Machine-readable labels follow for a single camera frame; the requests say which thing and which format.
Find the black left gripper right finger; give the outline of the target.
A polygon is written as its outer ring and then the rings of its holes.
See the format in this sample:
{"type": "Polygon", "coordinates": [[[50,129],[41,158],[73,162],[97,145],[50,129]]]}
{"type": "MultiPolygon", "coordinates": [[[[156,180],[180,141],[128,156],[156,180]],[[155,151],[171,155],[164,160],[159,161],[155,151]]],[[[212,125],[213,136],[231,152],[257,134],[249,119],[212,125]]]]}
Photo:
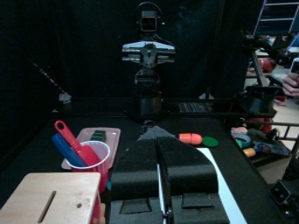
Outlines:
{"type": "Polygon", "coordinates": [[[155,132],[155,148],[169,224],[229,224],[212,162],[164,129],[155,132]]]}

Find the person's hand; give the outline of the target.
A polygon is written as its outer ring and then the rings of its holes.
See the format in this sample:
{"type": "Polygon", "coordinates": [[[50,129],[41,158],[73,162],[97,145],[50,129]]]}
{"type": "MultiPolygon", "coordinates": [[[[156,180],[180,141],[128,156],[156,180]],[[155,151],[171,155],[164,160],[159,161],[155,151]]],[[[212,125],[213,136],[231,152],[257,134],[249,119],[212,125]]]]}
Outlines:
{"type": "Polygon", "coordinates": [[[284,94],[299,97],[299,73],[289,73],[283,79],[284,94]]]}

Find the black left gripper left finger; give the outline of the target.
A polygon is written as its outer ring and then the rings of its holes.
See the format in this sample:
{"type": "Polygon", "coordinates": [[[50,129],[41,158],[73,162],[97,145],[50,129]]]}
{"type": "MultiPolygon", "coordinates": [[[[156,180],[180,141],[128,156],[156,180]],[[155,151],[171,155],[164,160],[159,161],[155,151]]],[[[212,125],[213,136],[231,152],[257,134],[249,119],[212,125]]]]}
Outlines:
{"type": "Polygon", "coordinates": [[[163,224],[155,148],[160,133],[157,126],[148,128],[115,162],[109,224],[163,224]]]}

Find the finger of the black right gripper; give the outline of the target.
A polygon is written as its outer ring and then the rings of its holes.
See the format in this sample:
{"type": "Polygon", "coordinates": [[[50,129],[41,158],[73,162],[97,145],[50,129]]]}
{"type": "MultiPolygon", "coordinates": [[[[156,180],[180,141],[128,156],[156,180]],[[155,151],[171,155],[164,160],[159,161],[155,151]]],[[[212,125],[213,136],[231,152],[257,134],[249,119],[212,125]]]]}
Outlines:
{"type": "Polygon", "coordinates": [[[140,64],[143,65],[143,70],[148,69],[148,63],[149,63],[149,54],[148,54],[149,45],[145,44],[140,49],[140,64]]]}
{"type": "Polygon", "coordinates": [[[157,48],[155,47],[155,45],[151,45],[149,48],[149,59],[148,59],[148,67],[149,68],[155,68],[155,61],[156,61],[156,55],[157,55],[157,48]]]}

